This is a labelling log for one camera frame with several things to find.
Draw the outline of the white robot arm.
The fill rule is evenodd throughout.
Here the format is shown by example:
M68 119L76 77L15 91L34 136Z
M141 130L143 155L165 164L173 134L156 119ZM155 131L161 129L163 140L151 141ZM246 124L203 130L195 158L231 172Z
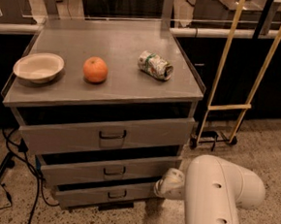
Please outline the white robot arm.
M171 168L154 185L155 195L184 202L185 224L239 224L238 208L256 208L265 198L262 179L213 155L194 158L186 172Z

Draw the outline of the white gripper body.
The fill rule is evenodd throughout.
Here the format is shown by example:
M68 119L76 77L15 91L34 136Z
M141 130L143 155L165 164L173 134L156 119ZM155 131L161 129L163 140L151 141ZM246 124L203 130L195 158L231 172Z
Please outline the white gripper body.
M176 168L170 168L156 181L154 185L155 195L162 199L183 200L184 182L185 174Z

